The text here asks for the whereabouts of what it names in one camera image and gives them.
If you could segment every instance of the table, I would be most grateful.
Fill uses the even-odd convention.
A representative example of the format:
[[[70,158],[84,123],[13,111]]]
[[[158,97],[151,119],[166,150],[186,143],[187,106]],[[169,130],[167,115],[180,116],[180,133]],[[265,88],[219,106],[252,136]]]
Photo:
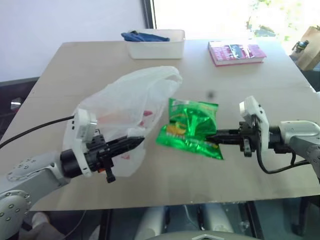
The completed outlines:
[[[262,64],[215,67],[207,40],[186,40],[183,59],[133,60],[125,42],[64,43],[32,89],[3,137],[72,114],[85,97],[132,71],[175,66],[183,83],[175,98],[219,104],[219,129],[237,128],[239,103],[253,95],[266,111],[271,125],[286,120],[319,122],[320,100],[280,44],[262,39],[267,58]],[[213,92],[213,99],[208,93]],[[156,145],[167,110],[146,140],[146,157],[129,178],[107,184],[104,174],[79,176],[40,200],[33,210],[82,210],[159,205],[238,202],[292,198],[320,194],[312,167],[297,167],[279,174],[262,172],[256,156],[245,158],[238,146],[222,145],[225,160],[216,160]],[[0,151],[0,174],[20,160],[62,149],[65,123],[35,131]],[[269,169],[290,162],[291,156],[264,157]]]

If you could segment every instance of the black cable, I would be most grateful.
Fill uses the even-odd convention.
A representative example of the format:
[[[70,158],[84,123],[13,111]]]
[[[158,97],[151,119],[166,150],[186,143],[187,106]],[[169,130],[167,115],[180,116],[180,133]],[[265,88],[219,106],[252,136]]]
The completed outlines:
[[[60,238],[59,240],[67,239],[67,237],[69,237],[79,227],[79,225],[82,223],[82,220],[84,219],[86,213],[87,213],[87,210],[84,210],[79,222],[77,223],[77,225],[75,225],[75,227],[67,235],[65,235],[64,237]]]
[[[296,161],[296,152],[291,150],[291,153],[292,153],[292,158],[291,158],[291,162],[290,162],[290,165],[294,165],[295,164],[295,161]]]
[[[291,165],[269,171],[269,170],[266,169],[266,167],[264,166],[264,163],[262,161],[260,144],[261,143],[258,142],[258,144],[256,146],[256,157],[257,157],[258,164],[259,164],[260,168],[266,174],[277,174],[277,173],[283,172],[285,170],[289,170],[289,169],[292,169],[292,168],[295,168],[295,167],[299,167],[299,166],[302,166],[302,165],[310,164],[307,160],[302,160],[302,161],[299,161],[299,162],[295,163],[296,153],[294,151],[292,151]]]
[[[49,121],[49,122],[46,122],[46,123],[41,124],[41,125],[39,125],[39,126],[35,126],[35,127],[33,127],[33,128],[30,128],[29,130],[24,131],[24,132],[22,132],[22,133],[19,133],[18,135],[15,135],[15,136],[9,138],[8,140],[4,141],[3,143],[1,143],[1,144],[0,144],[0,149],[3,148],[5,145],[13,142],[14,140],[17,140],[17,139],[23,137],[24,135],[27,135],[27,134],[35,131],[35,130],[44,128],[44,127],[49,126],[49,125],[52,125],[52,124],[64,122],[64,121],[73,119],[74,117],[75,117],[75,116],[68,116],[68,117],[60,118],[60,119],[57,119],[57,120],[54,120],[54,121]]]

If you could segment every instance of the floor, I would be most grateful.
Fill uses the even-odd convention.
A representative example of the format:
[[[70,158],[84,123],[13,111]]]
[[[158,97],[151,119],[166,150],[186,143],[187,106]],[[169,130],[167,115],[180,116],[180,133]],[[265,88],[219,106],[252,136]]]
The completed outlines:
[[[320,72],[303,72],[313,88],[320,91]],[[38,78],[18,81],[16,84],[0,85],[0,139],[15,113],[10,110],[11,100],[21,97],[23,100],[28,96]],[[262,227],[264,239],[282,240],[314,240],[320,236],[320,210],[311,205],[307,218],[307,228],[304,237],[297,236],[291,231],[293,219],[298,218],[300,198],[275,199],[255,201],[259,221]],[[188,221],[182,206],[172,206],[170,225],[168,232],[194,230],[194,226]],[[243,217],[239,212],[237,204],[224,204],[226,214],[236,233],[248,232],[243,228]],[[196,206],[190,206],[190,216],[196,221]],[[115,209],[112,216],[110,240],[133,239],[140,219],[144,214],[144,208]],[[70,232],[79,222],[83,211],[51,211],[47,214],[51,223],[63,234]],[[69,236],[68,240],[88,240],[92,231],[100,224],[101,210],[87,211],[80,226]],[[30,212],[26,222],[30,223],[32,215]]]
[[[256,201],[259,221],[265,240],[316,240],[320,235],[320,209],[311,205],[308,214],[308,223],[304,237],[297,236],[291,231],[291,223],[298,216],[299,198],[275,199]],[[243,216],[240,214],[237,203],[223,204],[229,221],[237,234],[245,235]],[[197,222],[196,205],[189,205],[189,214]],[[101,210],[87,211],[79,227],[71,234],[68,240],[88,240],[91,233],[99,225]],[[111,219],[110,240],[133,240],[145,208],[114,209]],[[30,212],[26,222],[30,223],[34,212]],[[48,215],[51,223],[61,233],[69,233],[77,225],[83,211],[52,211]],[[168,233],[193,231],[196,228],[186,217],[181,205],[170,207],[171,220],[167,228]]]

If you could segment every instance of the person's leg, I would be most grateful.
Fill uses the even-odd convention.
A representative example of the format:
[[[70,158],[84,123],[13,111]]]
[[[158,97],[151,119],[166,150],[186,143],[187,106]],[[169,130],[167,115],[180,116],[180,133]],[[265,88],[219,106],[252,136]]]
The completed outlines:
[[[19,240],[62,240],[64,235],[49,223],[49,218],[43,212],[37,212],[32,217],[32,230],[21,234]]]
[[[91,233],[89,240],[98,240],[100,232],[100,225]]]

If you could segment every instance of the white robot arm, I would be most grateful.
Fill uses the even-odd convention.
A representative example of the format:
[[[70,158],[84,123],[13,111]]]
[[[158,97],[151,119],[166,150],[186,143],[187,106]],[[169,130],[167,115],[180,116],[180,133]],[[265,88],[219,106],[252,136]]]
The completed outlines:
[[[96,117],[79,109],[70,120],[74,130],[71,149],[26,158],[0,178],[0,240],[19,232],[25,215],[41,198],[67,185],[79,175],[105,170],[106,180],[116,180],[112,158],[137,147],[143,137],[122,137],[105,142],[96,131]]]
[[[270,127],[264,109],[253,96],[240,103],[240,114],[245,121],[239,123],[238,129],[218,130],[215,135],[207,136],[206,140],[216,144],[239,145],[246,157],[251,157],[252,152],[256,151],[258,164],[267,174],[312,164],[320,179],[320,127],[316,123],[283,121],[279,126]],[[113,182],[112,157],[134,149],[144,140],[143,137],[122,137],[105,143],[103,135],[95,132],[95,116],[85,110],[80,109],[71,121],[74,124],[71,149],[27,158],[0,179],[1,240],[9,239],[19,231],[32,205],[68,184],[71,178],[81,174],[90,177],[92,172],[103,169],[108,183]],[[277,154],[292,153],[290,165],[267,170],[262,163],[262,154],[267,149],[274,149]],[[296,154],[305,160],[295,163]]]

